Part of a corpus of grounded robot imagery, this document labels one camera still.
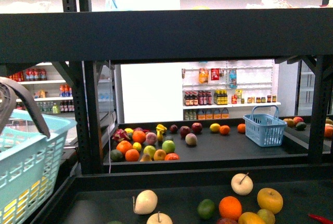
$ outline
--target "fruit stem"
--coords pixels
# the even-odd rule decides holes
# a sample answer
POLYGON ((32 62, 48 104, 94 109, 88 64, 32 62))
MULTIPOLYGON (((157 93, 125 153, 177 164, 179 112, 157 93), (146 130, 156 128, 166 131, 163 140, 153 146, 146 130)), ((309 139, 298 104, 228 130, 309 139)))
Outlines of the fruit stem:
POLYGON ((245 177, 247 177, 248 176, 248 172, 247 172, 247 174, 243 177, 243 179, 239 182, 239 185, 241 185, 241 183, 243 182, 243 180, 245 179, 245 177))
POLYGON ((133 196, 133 212, 135 213, 135 197, 133 196))

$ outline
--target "blue plastic basket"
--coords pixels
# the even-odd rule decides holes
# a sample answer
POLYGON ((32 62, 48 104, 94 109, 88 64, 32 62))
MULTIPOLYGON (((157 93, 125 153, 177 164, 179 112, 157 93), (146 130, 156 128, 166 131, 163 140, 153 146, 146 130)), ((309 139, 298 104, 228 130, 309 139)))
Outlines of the blue plastic basket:
POLYGON ((274 106, 276 108, 274 116, 253 114, 259 107, 271 106, 256 106, 251 114, 243 116, 246 126, 245 135, 261 147, 281 145, 287 123, 279 119, 279 108, 274 106))
MULTIPOLYGON (((13 110, 12 118, 31 121, 13 110)), ((43 115, 50 138, 5 127, 0 135, 0 224, 23 223, 53 192, 67 131, 76 121, 43 115)))

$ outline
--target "dragon fruit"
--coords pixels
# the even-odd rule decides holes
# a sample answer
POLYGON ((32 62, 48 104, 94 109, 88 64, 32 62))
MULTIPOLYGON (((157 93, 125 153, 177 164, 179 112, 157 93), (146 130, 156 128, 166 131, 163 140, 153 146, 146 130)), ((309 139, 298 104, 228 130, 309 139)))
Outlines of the dragon fruit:
POLYGON ((116 143, 120 143, 121 141, 129 141, 130 140, 126 131, 124 131, 123 129, 117 129, 116 132, 113 134, 112 139, 114 141, 116 141, 116 143))

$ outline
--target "basket handle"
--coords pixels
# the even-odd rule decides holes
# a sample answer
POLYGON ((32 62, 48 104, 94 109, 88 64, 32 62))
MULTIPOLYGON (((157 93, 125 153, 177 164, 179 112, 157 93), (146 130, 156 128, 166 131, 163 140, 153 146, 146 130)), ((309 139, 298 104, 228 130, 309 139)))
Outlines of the basket handle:
POLYGON ((5 84, 9 86, 11 89, 13 89, 16 95, 22 100, 24 105, 27 107, 27 111, 30 114, 31 119, 34 121, 38 131, 41 134, 47 136, 47 138, 50 138, 50 131, 47 127, 47 124, 30 92, 24 86, 6 77, 0 77, 0 83, 5 84))
POLYGON ((279 108, 277 106, 255 106, 253 107, 252 109, 252 113, 251 113, 251 120, 253 120, 253 113, 254 113, 254 110, 257 109, 257 108, 260 108, 260 107, 275 107, 275 113, 274 113, 274 118, 279 118, 279 108))

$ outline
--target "orange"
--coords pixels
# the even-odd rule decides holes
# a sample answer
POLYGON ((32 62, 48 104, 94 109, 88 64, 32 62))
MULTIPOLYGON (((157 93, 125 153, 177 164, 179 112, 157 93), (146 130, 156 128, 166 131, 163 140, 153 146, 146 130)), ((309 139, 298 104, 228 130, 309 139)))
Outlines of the orange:
POLYGON ((127 150, 125 154, 125 159, 128 162, 139 161, 140 153, 136 149, 127 150))
POLYGON ((239 133, 245 134, 245 124, 239 124, 237 130, 239 133))
POLYGON ((332 136, 333 136, 333 127, 325 126, 324 137, 332 138, 332 136))
POLYGON ((134 142, 144 143, 146 141, 146 134, 141 130, 136 130, 133 132, 132 139, 134 142))
POLYGON ((219 211, 222 218, 229 218, 237 221, 241 216, 241 203, 237 198, 227 196, 220 201, 219 211))
POLYGON ((121 153, 123 153, 123 156, 125 156, 127 150, 130 150, 132 148, 133 147, 132 147, 131 143, 128 141, 121 141, 116 147, 117 150, 119 150, 121 153))
POLYGON ((228 135, 229 132, 230 132, 230 127, 229 127, 228 125, 222 125, 222 126, 220 127, 220 133, 221 133, 222 135, 228 135))

